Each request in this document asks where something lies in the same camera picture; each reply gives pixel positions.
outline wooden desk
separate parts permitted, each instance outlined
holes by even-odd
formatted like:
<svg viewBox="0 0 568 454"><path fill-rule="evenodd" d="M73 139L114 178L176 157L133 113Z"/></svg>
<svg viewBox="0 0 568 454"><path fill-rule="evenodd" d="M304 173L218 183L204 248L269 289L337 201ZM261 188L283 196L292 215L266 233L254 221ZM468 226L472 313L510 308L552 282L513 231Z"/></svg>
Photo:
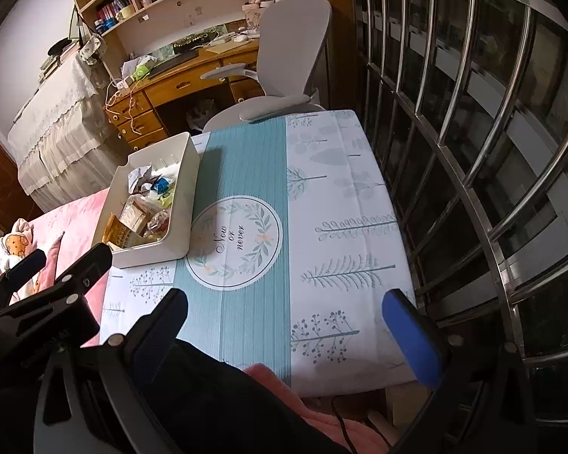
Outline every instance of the wooden desk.
<svg viewBox="0 0 568 454"><path fill-rule="evenodd" d="M200 76L218 66L232 63L246 63L254 69L259 50L258 40L240 46L225 53L215 54L206 48L198 50L198 57L182 63L155 78L144 78L133 86L130 94L119 96L116 103L106 110L109 122L118 128L119 135L136 151L164 140L169 136L156 107L191 93L210 87L229 84L231 104L244 99L264 95L257 82L245 77L215 78L202 80ZM181 111L182 123L185 111Z"/></svg>

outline teddy bear print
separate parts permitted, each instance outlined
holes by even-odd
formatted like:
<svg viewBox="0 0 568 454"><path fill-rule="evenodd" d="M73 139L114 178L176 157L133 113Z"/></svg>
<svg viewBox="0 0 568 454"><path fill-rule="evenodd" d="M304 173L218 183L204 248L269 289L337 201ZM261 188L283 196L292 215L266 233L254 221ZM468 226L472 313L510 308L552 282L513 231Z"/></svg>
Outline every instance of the teddy bear print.
<svg viewBox="0 0 568 454"><path fill-rule="evenodd" d="M6 249L11 255L19 256L20 258L25 257L25 247L29 244L27 237L24 235L19 235L12 233L6 238Z"/></svg>

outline chair armrest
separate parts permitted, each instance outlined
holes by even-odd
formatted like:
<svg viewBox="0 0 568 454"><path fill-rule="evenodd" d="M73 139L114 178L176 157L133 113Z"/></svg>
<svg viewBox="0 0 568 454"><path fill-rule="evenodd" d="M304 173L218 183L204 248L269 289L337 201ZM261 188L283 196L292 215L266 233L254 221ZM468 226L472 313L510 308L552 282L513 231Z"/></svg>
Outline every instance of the chair armrest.
<svg viewBox="0 0 568 454"><path fill-rule="evenodd" d="M234 63L233 65L225 65L215 68L214 70L207 71L202 74L200 78L207 80L209 78L225 78L225 77L249 77L258 81L257 72L246 69L246 63Z"/></svg>
<svg viewBox="0 0 568 454"><path fill-rule="evenodd" d="M261 101L258 104L247 103L245 110L240 113L240 119L244 122L252 123L265 119L294 106L307 104L311 98L304 93L298 95L287 95L286 97L270 97L269 101Z"/></svg>

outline desk drawer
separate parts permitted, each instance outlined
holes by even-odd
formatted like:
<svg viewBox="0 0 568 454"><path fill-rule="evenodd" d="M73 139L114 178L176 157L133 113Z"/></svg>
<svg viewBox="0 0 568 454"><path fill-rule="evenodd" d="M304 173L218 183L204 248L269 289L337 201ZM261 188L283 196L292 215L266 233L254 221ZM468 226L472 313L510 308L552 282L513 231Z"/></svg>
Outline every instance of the desk drawer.
<svg viewBox="0 0 568 454"><path fill-rule="evenodd" d="M136 152L137 150L141 150L141 148L147 147L147 145L158 143L159 141L166 140L167 138L167 132L164 131L164 129L158 129L152 133L143 135L142 137L137 137L136 140L129 141L128 144L133 147L133 150Z"/></svg>
<svg viewBox="0 0 568 454"><path fill-rule="evenodd" d="M127 97L124 100L114 104L109 107L110 111L105 111L109 122L115 126L125 123L131 120L132 117L136 117L139 114L151 110L151 105L147 102L143 92L137 92L133 94L133 100L131 102L130 98Z"/></svg>
<svg viewBox="0 0 568 454"><path fill-rule="evenodd" d="M249 70L257 71L257 56L259 51L248 51L248 53L236 54L235 56L228 56L221 61L223 65L234 65L236 63L246 63ZM244 80L244 77L230 77L229 82Z"/></svg>
<svg viewBox="0 0 568 454"><path fill-rule="evenodd" d="M156 116L156 113L153 110L149 110L141 114L141 116L135 117L132 127L130 120L128 120L118 126L118 131L127 142L131 143L133 140L161 128L162 124Z"/></svg>
<svg viewBox="0 0 568 454"><path fill-rule="evenodd" d="M251 97L260 97L265 95L261 85L259 85L252 78L246 78L245 80L235 81L229 84L231 88L231 95L234 96L236 102L242 102Z"/></svg>
<svg viewBox="0 0 568 454"><path fill-rule="evenodd" d="M200 76L218 67L218 60L196 66L145 88L145 94L154 107L178 99L198 90L208 89L225 81L224 78L200 80Z"/></svg>

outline chair backrest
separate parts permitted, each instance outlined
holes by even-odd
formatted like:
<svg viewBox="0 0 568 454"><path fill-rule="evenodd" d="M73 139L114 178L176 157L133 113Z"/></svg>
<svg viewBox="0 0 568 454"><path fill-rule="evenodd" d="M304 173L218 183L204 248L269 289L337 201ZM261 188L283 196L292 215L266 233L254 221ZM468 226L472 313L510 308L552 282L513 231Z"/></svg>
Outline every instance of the chair backrest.
<svg viewBox="0 0 568 454"><path fill-rule="evenodd" d="M257 74L266 95L311 94L309 78L324 45L331 14L326 0L282 0L265 10Z"/></svg>
<svg viewBox="0 0 568 454"><path fill-rule="evenodd" d="M433 323L420 315L400 289L385 293L383 320L420 384L435 389L448 363L448 345Z"/></svg>

